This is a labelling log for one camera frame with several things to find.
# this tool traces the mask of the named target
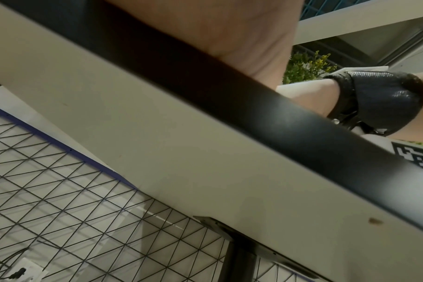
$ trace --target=blue edge trim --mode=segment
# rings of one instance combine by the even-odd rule
[[[82,153],[78,152],[77,150],[72,149],[71,147],[65,145],[64,143],[61,143],[60,141],[58,141],[57,139],[45,134],[44,132],[34,128],[33,126],[23,122],[22,120],[20,120],[19,118],[16,118],[14,116],[12,116],[11,114],[9,114],[6,111],[3,111],[0,109],[0,116],[3,118],[6,118],[8,120],[10,120],[11,122],[15,123],[16,125],[21,126],[22,128],[30,131],[30,133],[35,134],[36,136],[44,139],[45,141],[58,146],[59,148],[61,148],[62,150],[71,153],[74,157],[79,158],[81,161],[87,163],[88,165],[95,167],[96,169],[98,169],[101,172],[104,172],[106,174],[108,174],[109,176],[112,176],[113,178],[123,182],[124,184],[139,190],[136,186],[132,185],[131,182],[129,182],[128,180],[126,180],[123,176],[121,176],[120,174],[116,173],[115,171],[111,170],[110,168],[105,167],[102,164],[99,164],[98,162],[94,161],[93,159],[83,155]]]

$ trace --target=black cable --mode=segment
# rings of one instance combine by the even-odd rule
[[[0,273],[1,273],[1,270],[2,270],[2,267],[3,266],[5,266],[5,265],[7,265],[7,263],[12,259],[12,258],[14,258],[15,256],[17,256],[17,255],[22,255],[22,254],[24,254],[27,250],[29,249],[29,247],[27,247],[27,248],[23,248],[23,249],[20,249],[19,251],[17,251],[17,252],[15,252],[15,253],[13,253],[13,254],[11,254],[11,255],[9,255],[7,258],[5,258],[3,261],[1,261],[0,262]],[[10,275],[9,277],[1,277],[1,274],[0,274],[0,280],[5,280],[5,279],[18,279],[18,278],[20,278],[24,273],[26,272],[26,269],[25,268],[21,268],[20,270],[18,270],[17,272],[15,272],[15,273],[13,273],[12,275]]]

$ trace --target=triangular grid pattern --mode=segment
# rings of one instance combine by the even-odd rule
[[[0,117],[0,262],[29,247],[27,257],[49,271],[44,282],[217,282],[227,245]],[[258,260],[254,281],[301,280]]]

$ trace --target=printed symbol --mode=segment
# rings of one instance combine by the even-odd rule
[[[423,149],[394,142],[391,143],[393,144],[396,155],[423,168]]]

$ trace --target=green plant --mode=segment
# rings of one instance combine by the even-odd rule
[[[283,76],[283,84],[314,80],[323,73],[335,71],[337,67],[329,66],[327,62],[329,56],[330,54],[319,56],[318,51],[313,57],[306,53],[293,53]]]

